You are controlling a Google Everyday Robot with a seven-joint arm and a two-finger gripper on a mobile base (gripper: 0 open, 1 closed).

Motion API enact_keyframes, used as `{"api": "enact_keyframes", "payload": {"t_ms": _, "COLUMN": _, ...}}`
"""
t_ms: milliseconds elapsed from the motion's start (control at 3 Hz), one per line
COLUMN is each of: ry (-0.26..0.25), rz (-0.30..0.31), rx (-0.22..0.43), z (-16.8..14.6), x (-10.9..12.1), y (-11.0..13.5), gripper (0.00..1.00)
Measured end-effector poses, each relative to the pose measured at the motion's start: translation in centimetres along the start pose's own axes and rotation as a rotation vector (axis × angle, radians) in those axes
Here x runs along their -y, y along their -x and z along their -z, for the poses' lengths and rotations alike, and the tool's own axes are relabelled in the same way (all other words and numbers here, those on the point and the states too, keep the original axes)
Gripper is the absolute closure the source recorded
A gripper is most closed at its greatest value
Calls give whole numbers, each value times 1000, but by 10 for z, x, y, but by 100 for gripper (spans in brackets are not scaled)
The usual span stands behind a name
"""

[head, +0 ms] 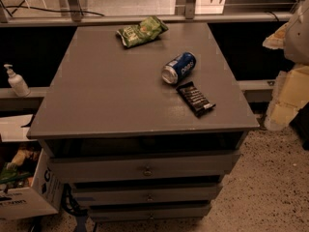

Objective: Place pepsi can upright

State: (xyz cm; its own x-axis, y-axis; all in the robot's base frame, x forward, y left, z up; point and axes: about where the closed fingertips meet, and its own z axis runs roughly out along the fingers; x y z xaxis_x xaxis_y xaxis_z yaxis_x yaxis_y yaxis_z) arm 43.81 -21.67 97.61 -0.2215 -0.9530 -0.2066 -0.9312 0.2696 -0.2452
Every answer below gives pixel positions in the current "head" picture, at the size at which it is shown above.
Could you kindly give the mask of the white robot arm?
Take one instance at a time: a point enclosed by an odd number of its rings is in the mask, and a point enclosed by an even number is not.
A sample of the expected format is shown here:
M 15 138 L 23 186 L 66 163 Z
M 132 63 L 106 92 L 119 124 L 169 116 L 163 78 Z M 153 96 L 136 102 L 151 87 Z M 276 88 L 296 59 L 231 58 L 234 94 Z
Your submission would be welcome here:
M 309 0 L 301 2 L 290 20 L 266 37 L 263 47 L 283 49 L 286 59 L 309 64 Z

